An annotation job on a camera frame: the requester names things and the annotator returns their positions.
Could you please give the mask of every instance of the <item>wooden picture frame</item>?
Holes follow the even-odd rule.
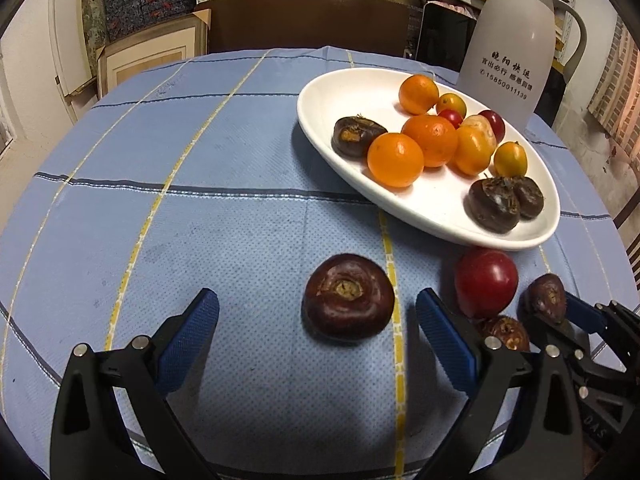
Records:
[[[207,53],[210,10],[181,16],[131,34],[98,53],[98,98],[155,66]]]

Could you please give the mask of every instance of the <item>dark brown water chestnut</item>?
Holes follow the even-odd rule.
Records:
[[[510,178],[476,180],[469,188],[468,208],[478,224],[494,233],[508,233],[520,221],[520,204]]]
[[[325,337],[358,341],[382,332],[394,300],[389,278],[374,262],[357,254],[336,254],[306,283],[302,314]]]
[[[509,316],[497,316],[485,319],[476,325],[482,337],[497,337],[509,350],[529,352],[529,334],[517,319]]]
[[[523,218],[535,218],[545,206],[542,191],[528,176],[517,176],[512,179],[513,192],[520,203],[520,214]]]
[[[341,155],[361,158],[367,156],[376,137],[386,134],[386,128],[361,115],[338,119],[334,126],[332,144]]]
[[[555,274],[544,274],[534,280],[525,292],[524,309],[561,324],[566,314],[566,294],[560,278]]]

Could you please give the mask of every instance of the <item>wooden chair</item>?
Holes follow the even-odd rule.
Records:
[[[402,56],[409,9],[385,0],[209,0],[209,51],[320,48]]]

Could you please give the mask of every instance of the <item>cherry tomato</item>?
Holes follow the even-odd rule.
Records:
[[[494,112],[493,110],[483,110],[479,113],[479,115],[487,118],[487,120],[491,124],[492,130],[494,131],[495,140],[497,140],[498,144],[500,144],[504,139],[505,131],[504,121],[502,120],[502,117],[498,115],[498,112]]]
[[[455,282],[462,313],[489,319],[511,303],[518,288],[518,269],[501,251],[473,248],[456,264]]]
[[[449,110],[448,108],[445,108],[438,115],[453,124],[455,129],[458,129],[463,121],[462,116],[457,111]]]

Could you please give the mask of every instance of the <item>table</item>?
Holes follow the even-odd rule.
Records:
[[[207,358],[169,400],[220,472],[384,478],[434,451],[465,396],[450,387],[412,304],[425,286],[452,301],[464,248],[380,214],[306,140],[298,93],[350,66],[432,70],[332,47],[175,62],[106,95],[43,164],[0,240],[1,312],[11,312],[0,408],[41,468],[73,346],[120,348],[151,334],[203,286],[220,298],[220,322]],[[455,83],[455,73],[433,72]],[[562,215],[541,248],[513,255],[519,292],[550,270],[591,304],[635,307],[625,249],[587,177],[540,118],[526,137],[556,180]],[[398,277],[394,326],[352,347],[321,344],[300,322],[306,279],[340,252],[383,268],[392,258]],[[597,338],[591,346],[618,365]],[[155,464],[126,396],[119,401],[137,452]],[[495,453],[513,402],[479,463]]]

